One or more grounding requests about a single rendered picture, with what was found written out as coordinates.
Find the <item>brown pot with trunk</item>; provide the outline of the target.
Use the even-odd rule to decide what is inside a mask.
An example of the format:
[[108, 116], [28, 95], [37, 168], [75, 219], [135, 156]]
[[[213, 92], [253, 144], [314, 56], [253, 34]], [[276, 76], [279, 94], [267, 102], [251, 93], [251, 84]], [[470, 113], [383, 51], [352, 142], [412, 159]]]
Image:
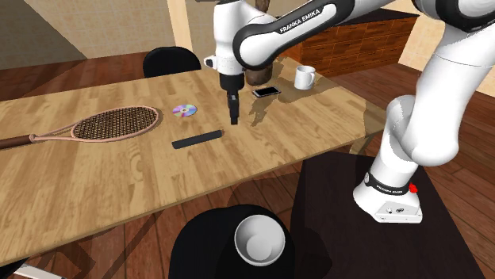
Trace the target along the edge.
[[[270, 0], [255, 0], [255, 8], [266, 13], [269, 9]], [[260, 86], [267, 83], [272, 77], [273, 64], [268, 65], [259, 71], [246, 70], [246, 82], [250, 86]]]

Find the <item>black smartphone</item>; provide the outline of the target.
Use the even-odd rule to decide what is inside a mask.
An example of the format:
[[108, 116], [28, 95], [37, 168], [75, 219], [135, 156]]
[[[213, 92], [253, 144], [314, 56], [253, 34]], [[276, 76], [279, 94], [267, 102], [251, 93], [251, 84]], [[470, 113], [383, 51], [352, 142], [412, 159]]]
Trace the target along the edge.
[[267, 96], [271, 96], [271, 95], [280, 94], [281, 93], [281, 90], [279, 90], [275, 86], [268, 86], [268, 87], [254, 89], [252, 91], [252, 93], [256, 97], [267, 97]]

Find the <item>shiny compact disc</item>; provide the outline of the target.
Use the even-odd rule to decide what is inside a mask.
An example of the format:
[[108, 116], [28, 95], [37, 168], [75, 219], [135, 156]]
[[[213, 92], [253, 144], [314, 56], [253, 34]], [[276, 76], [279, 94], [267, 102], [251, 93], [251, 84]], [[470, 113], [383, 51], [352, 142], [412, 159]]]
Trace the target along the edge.
[[195, 105], [185, 104], [173, 108], [172, 113], [177, 117], [190, 117], [198, 111]]

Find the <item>black chair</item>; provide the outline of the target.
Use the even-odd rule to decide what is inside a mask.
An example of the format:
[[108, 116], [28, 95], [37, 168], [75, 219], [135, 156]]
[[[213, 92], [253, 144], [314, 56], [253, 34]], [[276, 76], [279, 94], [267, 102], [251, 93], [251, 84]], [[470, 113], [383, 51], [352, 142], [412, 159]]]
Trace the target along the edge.
[[[253, 266], [237, 253], [234, 233], [252, 215], [282, 226], [286, 245], [277, 261]], [[195, 216], [180, 231], [171, 252], [168, 279], [294, 279], [295, 248], [289, 231], [271, 211], [254, 204], [214, 208]]]
[[145, 78], [201, 70], [201, 63], [190, 50], [178, 46], [151, 50], [143, 61]]

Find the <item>black remote control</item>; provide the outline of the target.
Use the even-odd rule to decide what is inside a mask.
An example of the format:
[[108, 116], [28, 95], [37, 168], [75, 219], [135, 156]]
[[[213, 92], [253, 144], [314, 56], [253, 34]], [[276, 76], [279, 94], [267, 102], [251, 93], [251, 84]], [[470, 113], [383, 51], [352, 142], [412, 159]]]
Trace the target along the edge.
[[201, 135], [191, 136], [185, 139], [180, 139], [173, 141], [172, 147], [174, 149], [181, 149], [184, 147], [189, 147], [195, 144], [204, 143], [210, 140], [221, 138], [224, 135], [223, 130], [216, 130], [212, 132], [203, 133]]

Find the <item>white mug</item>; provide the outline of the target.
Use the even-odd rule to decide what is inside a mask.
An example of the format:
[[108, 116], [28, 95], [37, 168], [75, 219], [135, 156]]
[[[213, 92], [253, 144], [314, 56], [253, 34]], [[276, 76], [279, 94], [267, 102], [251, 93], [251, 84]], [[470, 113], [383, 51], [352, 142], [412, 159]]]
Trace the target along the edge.
[[298, 66], [295, 72], [294, 87], [298, 90], [310, 90], [316, 77], [316, 69], [311, 66]]

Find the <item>pink tennis racket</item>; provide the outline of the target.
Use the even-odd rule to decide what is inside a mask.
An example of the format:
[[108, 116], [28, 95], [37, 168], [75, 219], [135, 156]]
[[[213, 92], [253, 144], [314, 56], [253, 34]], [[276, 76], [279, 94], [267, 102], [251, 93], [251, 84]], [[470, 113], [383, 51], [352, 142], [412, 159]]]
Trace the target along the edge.
[[84, 143], [125, 140], [148, 132], [158, 121], [158, 110], [145, 105], [109, 109], [44, 134], [0, 139], [0, 150], [49, 140]]

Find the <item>brown chest of drawers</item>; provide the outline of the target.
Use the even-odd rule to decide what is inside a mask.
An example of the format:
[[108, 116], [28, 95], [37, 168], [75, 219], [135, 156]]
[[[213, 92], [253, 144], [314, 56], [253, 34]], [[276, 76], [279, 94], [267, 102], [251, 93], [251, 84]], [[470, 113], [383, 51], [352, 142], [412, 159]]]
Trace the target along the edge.
[[397, 63], [418, 16], [379, 9], [311, 36], [283, 52], [331, 77]]

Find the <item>wooden table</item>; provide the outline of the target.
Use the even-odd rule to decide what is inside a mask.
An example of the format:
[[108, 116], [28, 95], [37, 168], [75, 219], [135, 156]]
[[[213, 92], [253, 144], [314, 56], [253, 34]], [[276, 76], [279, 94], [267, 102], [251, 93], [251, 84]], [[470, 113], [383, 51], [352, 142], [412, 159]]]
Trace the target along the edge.
[[[240, 91], [230, 121], [226, 93], [209, 68], [0, 102], [0, 139], [44, 134], [107, 109], [148, 105], [151, 131], [113, 143], [46, 141], [0, 151], [0, 266], [149, 213], [247, 181], [379, 133], [383, 109], [317, 76], [294, 87], [297, 63], [274, 64], [281, 93]], [[178, 105], [198, 111], [172, 113]], [[172, 142], [223, 130], [221, 138]]]

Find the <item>white bowl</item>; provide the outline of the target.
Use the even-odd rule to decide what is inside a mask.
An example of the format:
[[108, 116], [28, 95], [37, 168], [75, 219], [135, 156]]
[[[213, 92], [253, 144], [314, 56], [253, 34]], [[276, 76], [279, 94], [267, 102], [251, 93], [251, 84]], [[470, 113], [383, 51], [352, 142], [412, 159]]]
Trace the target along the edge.
[[236, 227], [234, 244], [238, 255], [252, 266], [268, 266], [276, 262], [285, 249], [282, 226], [265, 215], [252, 215]]

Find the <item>dark robot stand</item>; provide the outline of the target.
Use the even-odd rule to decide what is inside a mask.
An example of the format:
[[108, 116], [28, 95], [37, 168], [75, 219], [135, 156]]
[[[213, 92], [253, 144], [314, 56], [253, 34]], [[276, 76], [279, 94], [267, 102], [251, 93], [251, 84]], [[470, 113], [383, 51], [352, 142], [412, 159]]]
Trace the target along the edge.
[[424, 217], [380, 224], [352, 192], [373, 158], [329, 151], [302, 163], [290, 221], [296, 279], [485, 279], [423, 168]]

